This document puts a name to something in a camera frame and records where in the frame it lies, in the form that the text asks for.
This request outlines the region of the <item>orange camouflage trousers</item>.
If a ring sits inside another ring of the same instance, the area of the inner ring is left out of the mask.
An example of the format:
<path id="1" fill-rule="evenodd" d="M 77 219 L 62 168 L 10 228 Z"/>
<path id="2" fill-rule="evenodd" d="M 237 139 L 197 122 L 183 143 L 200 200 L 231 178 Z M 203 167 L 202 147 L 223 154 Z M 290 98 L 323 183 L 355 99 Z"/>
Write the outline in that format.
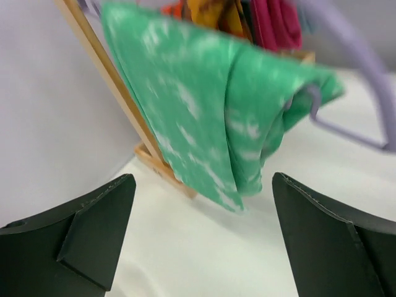
<path id="1" fill-rule="evenodd" d="M 253 42 L 241 1 L 187 0 L 163 6 L 163 15 Z"/>

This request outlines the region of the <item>lilac plastic hanger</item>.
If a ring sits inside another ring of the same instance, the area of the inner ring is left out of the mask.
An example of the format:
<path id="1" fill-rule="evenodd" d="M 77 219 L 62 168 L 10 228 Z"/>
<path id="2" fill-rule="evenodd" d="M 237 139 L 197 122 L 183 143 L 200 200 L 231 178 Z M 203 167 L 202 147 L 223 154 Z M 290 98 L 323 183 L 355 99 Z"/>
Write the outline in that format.
<path id="1" fill-rule="evenodd" d="M 154 20 L 164 21 L 166 24 L 174 26 L 177 34 L 180 34 L 182 30 L 196 34 L 196 39 L 193 42 L 197 45 L 203 45 L 206 41 L 209 46 L 208 53 L 214 58 L 216 63 L 220 62 L 221 53 L 227 49 L 252 49 L 256 50 L 258 53 L 261 52 L 258 47 L 251 45 L 248 41 L 244 41 L 241 38 L 233 37 L 230 34 L 218 30 L 203 29 L 195 25 L 189 25 L 187 22 L 177 20 L 176 16 L 163 17 L 155 11 L 139 9 L 135 4 L 128 2 L 123 4 L 123 8 L 128 10 L 135 9 L 144 15 L 151 16 Z M 198 57 L 194 57 L 191 63 L 183 63 L 181 70 L 181 75 L 176 78 L 177 82 L 186 86 L 188 80 L 196 78 L 197 82 L 194 82 L 193 86 L 197 87 L 199 90 L 203 90 L 204 81 L 208 80 L 209 76 L 215 73 L 214 66 L 205 66 L 203 60 Z M 337 74 L 346 80 L 347 89 L 354 95 L 361 95 L 364 87 L 372 89 L 374 100 L 381 110 L 381 122 L 391 129 L 390 135 L 394 136 L 395 108 L 393 104 L 395 103 L 395 97 L 392 95 L 390 89 L 395 86 L 395 78 L 381 76 L 378 73 L 374 75 L 358 75 L 357 72 L 341 70 L 338 70 Z M 182 118 L 182 113 L 177 112 L 175 107 L 172 107 L 168 117 L 169 120 L 167 123 L 170 124 L 169 128 L 165 128 L 161 124 L 154 124 L 151 119 L 145 120 L 145 123 L 148 124 L 148 128 L 153 132 L 154 138 L 162 153 L 165 155 L 182 155 L 187 152 L 202 152 L 207 154 L 210 149 L 216 148 L 219 149 L 221 154 L 225 154 L 227 150 L 226 135 L 220 130 L 220 128 L 224 126 L 224 120 L 219 119 L 218 125 L 211 126 L 209 122 L 204 121 L 201 109 L 195 110 L 195 114 L 199 117 L 197 120 L 193 119 L 192 113 L 186 115 L 187 120 L 183 122 L 187 127 L 186 132 L 181 132 L 176 127 L 176 121 Z M 377 144 L 369 139 L 344 131 L 340 127 L 331 126 L 328 123 L 320 123 L 320 126 L 334 133 L 338 133 L 345 138 L 344 143 L 336 139 L 328 140 L 327 143 L 332 148 L 339 146 L 341 148 L 347 148 L 349 152 L 357 152 L 367 148 L 378 150 L 382 153 L 395 153 L 394 143 Z M 322 148 L 316 143 L 317 139 L 318 136 L 314 133 L 313 129 L 304 126 L 287 137 L 280 152 L 284 155 L 287 153 L 302 154 L 303 152 L 317 152 Z"/>

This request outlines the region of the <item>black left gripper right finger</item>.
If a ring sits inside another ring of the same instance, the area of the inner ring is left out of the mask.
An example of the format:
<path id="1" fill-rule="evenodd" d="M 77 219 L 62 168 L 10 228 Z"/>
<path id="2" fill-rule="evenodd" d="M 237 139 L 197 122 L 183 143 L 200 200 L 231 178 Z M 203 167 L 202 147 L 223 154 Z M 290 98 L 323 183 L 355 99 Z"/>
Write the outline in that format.
<path id="1" fill-rule="evenodd" d="M 299 296 L 395 296 L 395 222 L 275 173 L 272 192 Z"/>

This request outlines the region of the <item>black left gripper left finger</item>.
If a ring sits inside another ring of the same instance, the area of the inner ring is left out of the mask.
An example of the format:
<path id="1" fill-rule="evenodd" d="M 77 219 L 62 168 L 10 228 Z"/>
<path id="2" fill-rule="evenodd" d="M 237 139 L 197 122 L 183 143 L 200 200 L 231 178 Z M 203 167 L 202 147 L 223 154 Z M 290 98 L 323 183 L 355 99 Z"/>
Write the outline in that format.
<path id="1" fill-rule="evenodd" d="M 104 296 L 136 192 L 132 174 L 1 228 L 1 296 Z"/>

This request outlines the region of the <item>green white trousers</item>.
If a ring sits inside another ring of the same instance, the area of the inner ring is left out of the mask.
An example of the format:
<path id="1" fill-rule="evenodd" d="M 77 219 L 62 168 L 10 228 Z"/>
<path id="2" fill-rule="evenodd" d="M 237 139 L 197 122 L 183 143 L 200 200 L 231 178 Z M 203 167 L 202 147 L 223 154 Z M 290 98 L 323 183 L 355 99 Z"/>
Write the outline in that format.
<path id="1" fill-rule="evenodd" d="M 322 104 L 343 94 L 328 69 L 133 3 L 104 4 L 101 23 L 176 178 L 231 212 L 262 190 L 266 159 L 309 114 L 312 100 L 303 88 L 317 87 Z"/>

